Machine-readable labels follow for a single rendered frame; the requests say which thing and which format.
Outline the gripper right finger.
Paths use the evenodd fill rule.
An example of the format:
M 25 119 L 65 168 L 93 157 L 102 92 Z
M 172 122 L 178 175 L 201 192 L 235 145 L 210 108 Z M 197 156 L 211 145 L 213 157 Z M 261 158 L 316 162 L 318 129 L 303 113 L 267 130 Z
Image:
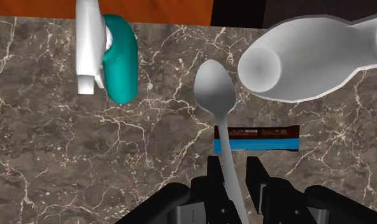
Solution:
M 246 160 L 246 186 L 263 224 L 377 224 L 376 211 L 327 187 L 271 177 L 258 157 Z

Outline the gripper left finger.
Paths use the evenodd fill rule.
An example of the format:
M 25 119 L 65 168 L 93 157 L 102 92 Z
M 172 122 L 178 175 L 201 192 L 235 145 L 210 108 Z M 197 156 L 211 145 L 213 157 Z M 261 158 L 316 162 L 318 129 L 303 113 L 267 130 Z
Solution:
M 219 158 L 207 158 L 207 175 L 191 185 L 169 183 L 115 224 L 242 224 L 224 188 Z

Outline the grey metal spoon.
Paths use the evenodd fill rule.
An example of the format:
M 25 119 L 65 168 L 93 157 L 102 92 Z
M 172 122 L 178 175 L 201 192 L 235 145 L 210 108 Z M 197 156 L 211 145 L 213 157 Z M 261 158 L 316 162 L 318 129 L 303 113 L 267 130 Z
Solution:
M 194 81 L 194 97 L 198 106 L 212 114 L 217 120 L 225 189 L 237 209 L 242 224 L 249 224 L 234 168 L 227 127 L 227 115 L 235 108 L 236 93 L 233 82 L 223 65 L 213 59 L 201 64 Z

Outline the brown and blue snack bar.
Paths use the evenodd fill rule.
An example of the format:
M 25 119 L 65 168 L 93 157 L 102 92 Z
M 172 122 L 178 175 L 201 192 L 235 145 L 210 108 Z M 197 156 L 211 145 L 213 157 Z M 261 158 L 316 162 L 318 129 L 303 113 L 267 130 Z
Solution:
M 232 151 L 299 150 L 300 126 L 229 127 Z

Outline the teal spray bottle white nozzle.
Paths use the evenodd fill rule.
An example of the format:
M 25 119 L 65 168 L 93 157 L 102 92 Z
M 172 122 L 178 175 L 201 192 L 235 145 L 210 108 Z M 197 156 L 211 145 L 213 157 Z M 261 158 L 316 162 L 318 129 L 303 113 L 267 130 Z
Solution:
M 138 45 L 132 27 L 120 16 L 102 14 L 98 0 L 76 0 L 76 74 L 78 93 L 94 85 L 115 103 L 138 93 Z

